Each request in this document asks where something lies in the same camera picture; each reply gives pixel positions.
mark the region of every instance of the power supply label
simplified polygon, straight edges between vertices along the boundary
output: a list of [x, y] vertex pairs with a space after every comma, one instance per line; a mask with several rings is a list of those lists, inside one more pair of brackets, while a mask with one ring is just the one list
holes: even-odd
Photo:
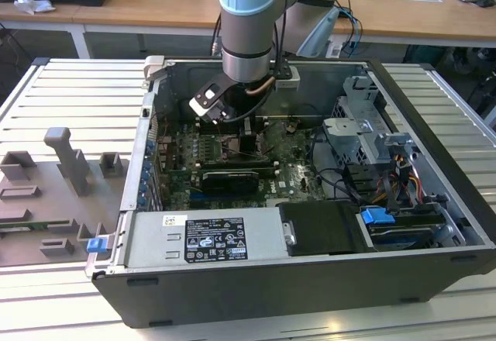
[[247, 260], [243, 219], [187, 220], [184, 259], [189, 264]]

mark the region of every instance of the blue cable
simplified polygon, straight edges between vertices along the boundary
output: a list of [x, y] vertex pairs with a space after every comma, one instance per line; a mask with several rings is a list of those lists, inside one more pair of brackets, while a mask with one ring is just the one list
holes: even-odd
[[355, 20], [355, 17], [353, 17], [351, 14], [349, 14], [346, 10], [344, 10], [343, 8], [339, 8], [339, 10], [341, 12], [344, 13], [345, 16], [347, 16], [351, 22], [353, 22], [353, 25], [355, 26], [355, 31], [356, 31], [356, 41], [355, 41], [355, 45], [353, 46], [353, 49], [351, 50], [349, 56], [351, 57], [353, 55], [353, 53], [355, 53], [355, 49], [357, 48], [358, 46], [358, 39], [359, 39], [359, 30], [358, 30], [358, 24], [357, 24], [357, 21]]

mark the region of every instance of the motherboard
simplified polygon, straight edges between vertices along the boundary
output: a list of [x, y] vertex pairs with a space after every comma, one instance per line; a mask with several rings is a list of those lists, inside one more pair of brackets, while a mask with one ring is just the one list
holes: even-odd
[[166, 210], [271, 207], [326, 198], [312, 172], [311, 127], [298, 119], [257, 118], [241, 128], [164, 122], [158, 137]]

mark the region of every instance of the desk leg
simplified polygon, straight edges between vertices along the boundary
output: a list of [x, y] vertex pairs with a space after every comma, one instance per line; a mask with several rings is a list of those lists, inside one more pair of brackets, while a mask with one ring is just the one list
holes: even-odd
[[136, 37], [138, 38], [139, 51], [140, 52], [146, 52], [145, 36], [142, 33], [137, 33]]
[[81, 59], [92, 58], [92, 53], [84, 38], [84, 26], [73, 24], [67, 30], [72, 35], [74, 46], [76, 47], [77, 55]]

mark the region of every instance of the robotic arm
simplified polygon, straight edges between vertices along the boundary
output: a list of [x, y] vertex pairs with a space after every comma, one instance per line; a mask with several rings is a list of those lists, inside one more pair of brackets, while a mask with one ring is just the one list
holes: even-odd
[[[268, 92], [274, 85], [278, 65], [270, 74], [270, 52], [277, 20], [286, 13], [284, 18], [287, 19], [287, 24], [277, 23], [281, 39], [286, 34], [285, 50], [305, 57], [315, 57], [329, 38], [339, 10], [331, 9], [332, 2], [329, 0], [312, 2], [311, 5], [297, 4], [298, 0], [219, 2], [224, 73], [207, 83], [190, 101], [190, 106], [205, 120], [232, 122], [251, 115], [267, 100]], [[253, 96], [265, 91], [267, 93], [253, 106], [253, 111], [248, 110], [249, 113], [233, 118], [231, 114], [234, 111], [246, 110], [239, 110], [233, 100], [226, 99], [224, 94], [246, 95], [247, 100], [252, 102]]]

